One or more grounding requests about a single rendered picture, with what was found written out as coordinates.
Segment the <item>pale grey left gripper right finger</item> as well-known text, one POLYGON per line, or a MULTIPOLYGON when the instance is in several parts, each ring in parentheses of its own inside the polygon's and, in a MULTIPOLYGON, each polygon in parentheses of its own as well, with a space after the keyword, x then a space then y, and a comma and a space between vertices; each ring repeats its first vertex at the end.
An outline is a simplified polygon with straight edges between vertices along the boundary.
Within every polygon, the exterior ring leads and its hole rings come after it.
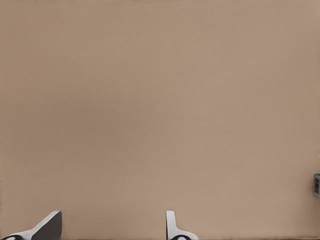
POLYGON ((192 232, 181 230, 177 227, 175 212, 166 211, 166 240, 198 240, 192 232))

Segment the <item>blue and white box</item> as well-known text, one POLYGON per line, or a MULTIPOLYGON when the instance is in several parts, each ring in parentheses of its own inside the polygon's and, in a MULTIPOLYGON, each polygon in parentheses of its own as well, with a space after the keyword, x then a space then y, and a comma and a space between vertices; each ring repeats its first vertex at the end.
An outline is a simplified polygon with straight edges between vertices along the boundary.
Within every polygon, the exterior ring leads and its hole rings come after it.
POLYGON ((320 173, 314 175, 312 193, 320 198, 320 173))

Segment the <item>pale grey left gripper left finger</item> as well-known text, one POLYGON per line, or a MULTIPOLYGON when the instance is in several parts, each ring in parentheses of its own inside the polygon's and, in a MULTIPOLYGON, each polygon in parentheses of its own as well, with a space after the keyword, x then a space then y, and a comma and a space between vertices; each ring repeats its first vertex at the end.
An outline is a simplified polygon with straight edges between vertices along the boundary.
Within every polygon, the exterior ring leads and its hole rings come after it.
POLYGON ((1 240, 61 240, 62 212, 55 210, 29 230, 16 232, 1 240))

